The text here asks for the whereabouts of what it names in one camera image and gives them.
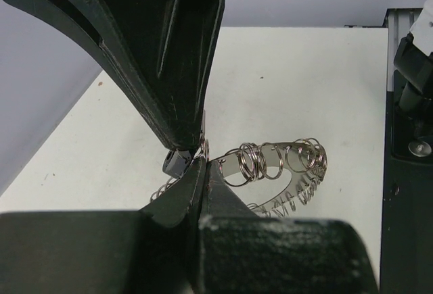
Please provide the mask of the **metal disc keyring holder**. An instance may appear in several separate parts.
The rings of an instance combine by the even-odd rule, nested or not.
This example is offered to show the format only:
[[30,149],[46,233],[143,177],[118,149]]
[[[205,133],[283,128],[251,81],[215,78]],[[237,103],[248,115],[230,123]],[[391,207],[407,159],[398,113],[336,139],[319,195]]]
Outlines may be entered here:
[[226,186],[234,188],[263,180],[277,180],[284,172],[289,180],[277,194],[247,205],[261,216],[286,217],[296,203],[307,205],[327,172],[327,154],[315,138],[292,142],[242,143],[212,160]]

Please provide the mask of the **black tagged key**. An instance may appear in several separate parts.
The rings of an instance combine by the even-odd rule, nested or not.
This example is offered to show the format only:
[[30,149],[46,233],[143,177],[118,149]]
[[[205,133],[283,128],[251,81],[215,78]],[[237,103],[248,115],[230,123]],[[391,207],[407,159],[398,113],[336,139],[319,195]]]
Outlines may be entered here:
[[202,125],[200,131],[200,146],[197,149],[170,150],[162,166],[163,173],[171,178],[180,179],[188,170],[196,157],[204,157],[209,160],[209,142],[205,137],[206,112],[203,111]]

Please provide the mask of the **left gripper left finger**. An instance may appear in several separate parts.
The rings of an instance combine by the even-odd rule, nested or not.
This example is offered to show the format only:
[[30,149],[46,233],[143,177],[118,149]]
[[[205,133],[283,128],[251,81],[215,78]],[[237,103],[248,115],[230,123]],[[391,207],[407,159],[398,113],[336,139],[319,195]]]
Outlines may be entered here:
[[139,210],[1,215],[2,293],[197,293],[207,163]]

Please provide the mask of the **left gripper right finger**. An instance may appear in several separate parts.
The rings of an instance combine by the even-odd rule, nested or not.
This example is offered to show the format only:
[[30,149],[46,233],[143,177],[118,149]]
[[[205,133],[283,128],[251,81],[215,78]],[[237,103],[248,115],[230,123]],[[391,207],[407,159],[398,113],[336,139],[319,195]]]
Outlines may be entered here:
[[366,248],[341,220],[261,218],[208,165],[199,293],[376,293]]

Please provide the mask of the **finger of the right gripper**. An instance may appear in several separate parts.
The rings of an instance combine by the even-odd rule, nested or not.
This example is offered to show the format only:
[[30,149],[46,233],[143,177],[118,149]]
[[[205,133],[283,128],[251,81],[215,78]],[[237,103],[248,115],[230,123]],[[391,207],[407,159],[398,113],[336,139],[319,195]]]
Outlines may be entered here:
[[176,0],[4,0],[82,47],[168,149],[189,147],[189,118],[173,108],[180,84],[168,52]]
[[199,146],[225,0],[86,0],[91,57],[167,149]]

